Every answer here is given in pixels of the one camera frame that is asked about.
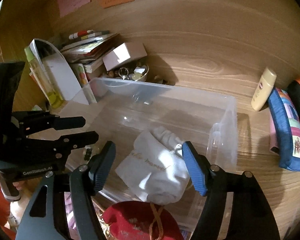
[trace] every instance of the transparent plastic bin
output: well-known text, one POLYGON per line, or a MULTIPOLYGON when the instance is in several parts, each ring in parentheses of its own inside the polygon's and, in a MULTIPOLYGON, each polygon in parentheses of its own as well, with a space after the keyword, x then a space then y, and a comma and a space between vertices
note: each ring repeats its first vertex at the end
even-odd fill
MULTIPOLYGON (((236 169, 237 112, 232 96, 178 86, 95 78, 64 107, 60 116, 83 116, 86 125, 82 129, 42 132, 41 138, 56 139, 62 134, 95 130, 100 149, 108 140, 116 144, 116 158, 100 192, 115 203, 139 200, 115 169, 133 149, 136 137, 150 127, 162 125, 182 140, 191 141, 211 164, 225 171, 236 169), (89 93, 93 93, 97 103, 89 104, 89 93)), ((87 162, 83 159, 83 149, 76 149, 66 166, 73 170, 84 163, 87 162)), ((204 202, 205 198, 192 187, 179 202, 165 208, 181 229, 193 231, 204 202)))

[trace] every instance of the wood grain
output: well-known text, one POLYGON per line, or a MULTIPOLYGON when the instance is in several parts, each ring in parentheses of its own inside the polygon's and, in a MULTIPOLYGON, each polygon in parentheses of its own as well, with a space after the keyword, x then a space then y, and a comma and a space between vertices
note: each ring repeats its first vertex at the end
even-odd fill
MULTIPOLYGON (((294 0, 135 0, 107 9, 91 0, 62 18, 56 0, 6 0, 0 17, 5 60, 25 59, 23 47, 32 38, 110 30, 144 43, 150 77, 235 96, 237 171, 254 173, 281 237, 298 222, 300 173, 278 168, 279 157, 269 152, 269 110, 255 112, 250 105, 265 67, 276 71, 281 88, 300 76, 300 8, 294 0)), ((15 109, 41 97, 30 81, 22 80, 15 109)))

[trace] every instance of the small cardboard box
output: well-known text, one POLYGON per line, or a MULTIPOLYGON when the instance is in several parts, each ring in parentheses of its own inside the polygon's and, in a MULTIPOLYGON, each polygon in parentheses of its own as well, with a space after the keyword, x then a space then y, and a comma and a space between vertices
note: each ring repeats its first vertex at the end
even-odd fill
POLYGON ((141 42, 125 42, 103 57, 107 71, 147 56, 141 42))

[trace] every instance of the blue pencil case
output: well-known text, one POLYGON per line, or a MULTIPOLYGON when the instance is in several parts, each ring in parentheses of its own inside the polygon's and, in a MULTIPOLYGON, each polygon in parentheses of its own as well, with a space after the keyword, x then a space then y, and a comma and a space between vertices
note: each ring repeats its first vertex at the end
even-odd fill
POLYGON ((279 146, 279 167, 300 171, 300 120, 286 91, 273 88, 269 109, 274 122, 279 146))

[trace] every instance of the white fabric bag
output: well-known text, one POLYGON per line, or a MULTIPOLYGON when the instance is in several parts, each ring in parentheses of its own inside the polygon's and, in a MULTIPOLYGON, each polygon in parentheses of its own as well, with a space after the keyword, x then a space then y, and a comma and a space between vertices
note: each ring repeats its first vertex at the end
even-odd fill
POLYGON ((182 143, 162 126, 144 130, 115 171, 140 200, 158 205, 175 203, 190 178, 182 159, 182 143))

